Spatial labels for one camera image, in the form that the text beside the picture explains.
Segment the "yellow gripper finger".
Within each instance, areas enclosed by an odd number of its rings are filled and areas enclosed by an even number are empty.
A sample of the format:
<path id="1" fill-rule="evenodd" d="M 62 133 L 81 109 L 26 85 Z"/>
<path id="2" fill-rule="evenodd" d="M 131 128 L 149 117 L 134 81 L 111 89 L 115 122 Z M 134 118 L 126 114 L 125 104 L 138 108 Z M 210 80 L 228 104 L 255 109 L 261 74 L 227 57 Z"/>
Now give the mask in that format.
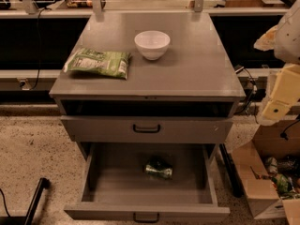
<path id="1" fill-rule="evenodd" d="M 276 100 L 264 100 L 262 102 L 261 118 L 263 121 L 279 121 L 290 110 L 290 106 Z"/>

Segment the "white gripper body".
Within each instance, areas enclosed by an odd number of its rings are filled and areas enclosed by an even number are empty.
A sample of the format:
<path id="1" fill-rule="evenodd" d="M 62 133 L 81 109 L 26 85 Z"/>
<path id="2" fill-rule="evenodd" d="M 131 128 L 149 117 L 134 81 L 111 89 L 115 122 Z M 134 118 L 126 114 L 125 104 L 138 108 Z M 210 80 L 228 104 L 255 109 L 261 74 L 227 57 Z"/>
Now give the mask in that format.
<path id="1" fill-rule="evenodd" d="M 299 65 L 288 63 L 277 73 L 270 98 L 286 106 L 293 106 L 300 99 Z"/>

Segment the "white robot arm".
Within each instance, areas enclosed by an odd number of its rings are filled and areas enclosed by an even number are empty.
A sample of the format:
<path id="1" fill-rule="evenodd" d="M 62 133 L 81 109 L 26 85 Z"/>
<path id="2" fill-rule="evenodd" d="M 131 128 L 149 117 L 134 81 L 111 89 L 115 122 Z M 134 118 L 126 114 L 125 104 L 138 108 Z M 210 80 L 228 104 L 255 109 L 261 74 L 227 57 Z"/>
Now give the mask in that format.
<path id="1" fill-rule="evenodd" d="M 300 99 L 300 0 L 281 18 L 278 25 L 254 43 L 260 51 L 273 50 L 285 63 L 267 79 L 266 96 L 258 112 L 260 125 L 270 126 L 281 120 Z"/>

